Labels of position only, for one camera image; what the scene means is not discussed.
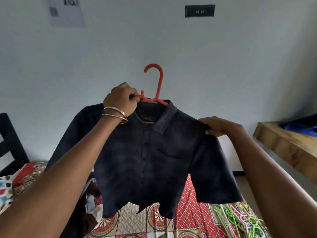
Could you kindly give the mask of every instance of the wooden shelf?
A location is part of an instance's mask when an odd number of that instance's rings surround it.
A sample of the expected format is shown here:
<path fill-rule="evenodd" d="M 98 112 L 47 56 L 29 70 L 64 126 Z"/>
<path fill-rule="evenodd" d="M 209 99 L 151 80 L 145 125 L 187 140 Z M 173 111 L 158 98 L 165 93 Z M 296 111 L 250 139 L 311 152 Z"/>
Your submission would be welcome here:
<path fill-rule="evenodd" d="M 317 138 L 286 131 L 279 122 L 259 122 L 253 137 L 317 185 Z"/>

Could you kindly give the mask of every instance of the person's right arm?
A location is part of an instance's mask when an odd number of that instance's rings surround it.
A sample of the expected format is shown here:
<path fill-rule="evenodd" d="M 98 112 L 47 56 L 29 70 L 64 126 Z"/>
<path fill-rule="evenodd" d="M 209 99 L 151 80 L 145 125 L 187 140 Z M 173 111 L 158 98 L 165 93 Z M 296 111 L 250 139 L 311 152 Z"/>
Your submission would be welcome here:
<path fill-rule="evenodd" d="M 259 211 L 273 237 L 317 237 L 317 203 L 252 138 L 243 126 L 203 118 L 206 133 L 227 135 L 239 157 Z"/>

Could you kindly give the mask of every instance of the pink hanger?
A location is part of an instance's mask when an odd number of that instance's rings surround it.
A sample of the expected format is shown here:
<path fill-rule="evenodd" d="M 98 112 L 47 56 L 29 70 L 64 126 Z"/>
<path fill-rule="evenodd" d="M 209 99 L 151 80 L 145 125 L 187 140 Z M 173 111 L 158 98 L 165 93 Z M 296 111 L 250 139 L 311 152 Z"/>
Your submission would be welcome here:
<path fill-rule="evenodd" d="M 163 100 L 159 99 L 159 93 L 161 91 L 161 85 L 162 85 L 162 81 L 163 81 L 163 69 L 161 68 L 160 65 L 156 64 L 156 63 L 152 63 L 152 64 L 149 64 L 145 67 L 144 69 L 144 72 L 146 73 L 150 68 L 157 68 L 159 70 L 159 73 L 160 73 L 160 76 L 159 76 L 159 81 L 158 81 L 158 89 L 156 91 L 156 96 L 153 98 L 153 99 L 148 99 L 144 96 L 144 91 L 142 90 L 141 91 L 141 95 L 139 95 L 139 98 L 143 99 L 144 101 L 147 101 L 149 103 L 152 103 L 152 102 L 159 102 L 165 106 L 168 106 L 168 103 L 164 102 Z"/>

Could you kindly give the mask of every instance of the shirt sleeve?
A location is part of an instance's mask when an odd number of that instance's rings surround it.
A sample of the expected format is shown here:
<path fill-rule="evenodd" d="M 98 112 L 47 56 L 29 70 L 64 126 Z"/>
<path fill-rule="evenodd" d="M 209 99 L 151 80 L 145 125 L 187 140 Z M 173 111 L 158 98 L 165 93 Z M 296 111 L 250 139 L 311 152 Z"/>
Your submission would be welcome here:
<path fill-rule="evenodd" d="M 198 202 L 225 204 L 243 200 L 215 136 L 204 135 L 196 148 L 189 173 Z"/>
<path fill-rule="evenodd" d="M 69 124 L 66 132 L 58 143 L 46 169 L 55 164 L 66 152 L 77 144 L 85 135 L 83 131 L 83 110 L 80 111 Z"/>

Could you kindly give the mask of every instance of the red hanger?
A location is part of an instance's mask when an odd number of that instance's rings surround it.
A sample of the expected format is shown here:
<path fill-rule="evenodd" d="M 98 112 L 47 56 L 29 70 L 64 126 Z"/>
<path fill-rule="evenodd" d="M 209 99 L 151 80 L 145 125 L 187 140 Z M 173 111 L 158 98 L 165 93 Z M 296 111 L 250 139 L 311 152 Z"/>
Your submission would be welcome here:
<path fill-rule="evenodd" d="M 156 63 L 149 64 L 145 67 L 144 72 L 146 73 L 150 68 L 157 68 L 159 70 L 159 81 L 158 81 L 158 89 L 156 91 L 156 96 L 153 99 L 148 99 L 144 96 L 144 91 L 141 91 L 141 95 L 139 95 L 139 98 L 143 99 L 144 101 L 147 101 L 149 103 L 153 103 L 155 101 L 168 106 L 168 103 L 164 102 L 163 100 L 159 99 L 159 93 L 161 91 L 161 86 L 162 86 L 162 81 L 163 81 L 163 69 L 161 68 L 160 65 Z"/>

